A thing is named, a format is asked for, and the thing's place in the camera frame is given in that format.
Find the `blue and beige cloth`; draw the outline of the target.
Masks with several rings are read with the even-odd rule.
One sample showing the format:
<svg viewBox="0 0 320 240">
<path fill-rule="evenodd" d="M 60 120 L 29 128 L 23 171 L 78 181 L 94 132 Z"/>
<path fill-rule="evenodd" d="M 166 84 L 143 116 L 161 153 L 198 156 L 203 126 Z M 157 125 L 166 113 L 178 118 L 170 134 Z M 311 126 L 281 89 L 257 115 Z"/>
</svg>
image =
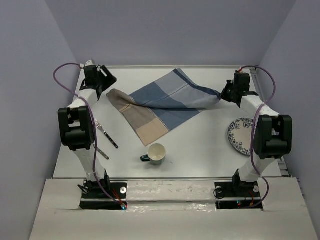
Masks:
<svg viewBox="0 0 320 240">
<path fill-rule="evenodd" d="M 211 110 L 220 95 L 176 68 L 130 95 L 112 89 L 106 96 L 148 146 L 202 111 Z"/>
</svg>

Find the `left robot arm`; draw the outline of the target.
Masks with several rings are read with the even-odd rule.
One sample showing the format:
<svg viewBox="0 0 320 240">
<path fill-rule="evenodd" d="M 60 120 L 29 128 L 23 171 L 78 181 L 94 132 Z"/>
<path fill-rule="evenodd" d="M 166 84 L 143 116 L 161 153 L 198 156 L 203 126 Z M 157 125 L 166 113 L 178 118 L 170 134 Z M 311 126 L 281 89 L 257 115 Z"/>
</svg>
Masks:
<svg viewBox="0 0 320 240">
<path fill-rule="evenodd" d="M 83 70 L 84 80 L 77 92 L 64 86 L 56 77 L 58 70 L 66 66 Z M 77 156 L 85 171 L 86 184 L 82 192 L 114 200 L 110 195 L 109 175 L 97 157 L 98 137 L 92 107 L 100 100 L 102 93 L 116 83 L 117 78 L 105 65 L 65 63 L 53 72 L 53 79 L 74 96 L 69 106 L 58 110 L 58 124 L 61 143 Z"/>
</svg>

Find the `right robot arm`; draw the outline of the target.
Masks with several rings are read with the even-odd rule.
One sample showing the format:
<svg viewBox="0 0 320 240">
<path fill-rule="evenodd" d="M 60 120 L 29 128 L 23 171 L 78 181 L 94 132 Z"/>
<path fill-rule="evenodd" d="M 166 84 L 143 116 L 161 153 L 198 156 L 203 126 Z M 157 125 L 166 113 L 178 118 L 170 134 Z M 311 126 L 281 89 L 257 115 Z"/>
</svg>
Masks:
<svg viewBox="0 0 320 240">
<path fill-rule="evenodd" d="M 250 159 L 222 188 L 225 198 L 243 198 L 253 192 L 263 171 L 292 150 L 292 118 L 272 110 L 256 92 L 250 90 L 250 82 L 250 75 L 239 69 L 234 78 L 227 81 L 220 97 L 253 116 Z"/>
</svg>

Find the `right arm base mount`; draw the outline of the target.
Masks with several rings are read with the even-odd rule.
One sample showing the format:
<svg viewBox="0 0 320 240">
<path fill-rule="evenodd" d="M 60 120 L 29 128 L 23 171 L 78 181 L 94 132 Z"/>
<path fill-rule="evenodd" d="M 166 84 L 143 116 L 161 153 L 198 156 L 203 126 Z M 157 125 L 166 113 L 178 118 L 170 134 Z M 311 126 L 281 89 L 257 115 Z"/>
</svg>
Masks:
<svg viewBox="0 0 320 240">
<path fill-rule="evenodd" d="M 213 196 L 217 210 L 262 209 L 257 182 L 235 186 L 231 181 L 219 181 L 214 184 Z"/>
</svg>

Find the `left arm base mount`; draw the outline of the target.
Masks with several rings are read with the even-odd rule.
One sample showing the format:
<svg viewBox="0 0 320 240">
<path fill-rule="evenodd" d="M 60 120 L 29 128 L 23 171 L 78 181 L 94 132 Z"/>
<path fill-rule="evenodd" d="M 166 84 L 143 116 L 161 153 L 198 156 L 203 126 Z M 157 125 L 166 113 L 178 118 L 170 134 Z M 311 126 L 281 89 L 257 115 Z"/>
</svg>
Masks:
<svg viewBox="0 0 320 240">
<path fill-rule="evenodd" d="M 81 190 L 79 207 L 82 210 L 127 210 L 127 182 L 111 182 L 110 189 L 98 185 L 89 188 L 89 183 L 78 184 Z"/>
</svg>

